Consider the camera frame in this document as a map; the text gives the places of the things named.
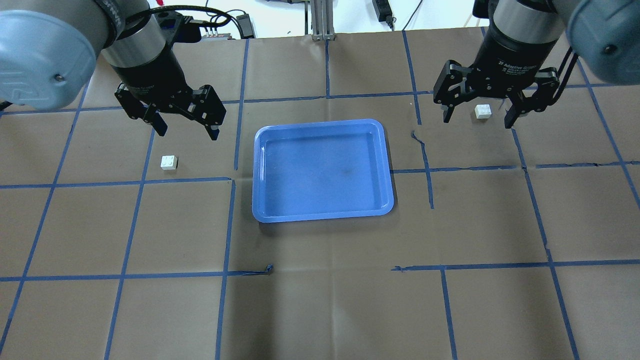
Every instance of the bolt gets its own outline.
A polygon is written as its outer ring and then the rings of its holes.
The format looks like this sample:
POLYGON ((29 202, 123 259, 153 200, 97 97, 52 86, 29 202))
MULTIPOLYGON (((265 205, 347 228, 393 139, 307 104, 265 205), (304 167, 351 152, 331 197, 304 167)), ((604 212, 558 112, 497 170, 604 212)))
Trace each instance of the bolt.
POLYGON ((604 48, 604 53, 607 55, 611 55, 616 51, 618 51, 618 47, 615 45, 607 45, 607 47, 604 48))

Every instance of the connector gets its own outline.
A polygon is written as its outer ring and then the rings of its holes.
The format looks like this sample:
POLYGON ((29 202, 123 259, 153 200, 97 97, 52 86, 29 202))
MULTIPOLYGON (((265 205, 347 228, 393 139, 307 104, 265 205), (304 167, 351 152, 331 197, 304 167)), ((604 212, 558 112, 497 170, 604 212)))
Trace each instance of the connector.
POLYGON ((373 8, 376 10, 378 21, 386 22, 387 25, 394 29, 394 13, 391 11, 391 5, 388 0, 373 0, 373 8))
POLYGON ((236 17, 236 20, 238 20, 238 26, 240 26, 241 38, 255 38, 255 33, 253 32, 253 24, 251 23, 249 14, 244 13, 242 15, 238 15, 236 17))

